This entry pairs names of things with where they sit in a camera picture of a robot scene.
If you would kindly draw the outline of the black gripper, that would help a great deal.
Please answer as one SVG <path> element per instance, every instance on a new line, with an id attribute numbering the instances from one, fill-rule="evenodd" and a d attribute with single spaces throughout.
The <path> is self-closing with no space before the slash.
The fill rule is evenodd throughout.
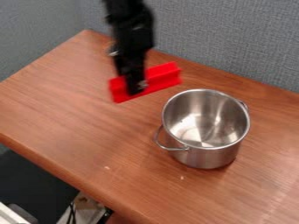
<path id="1" fill-rule="evenodd" d="M 155 46 L 155 18 L 144 0 L 103 0 L 105 20 L 115 43 L 108 55 L 119 75 L 125 76 L 125 91 L 141 93 L 147 87 L 145 54 Z"/>

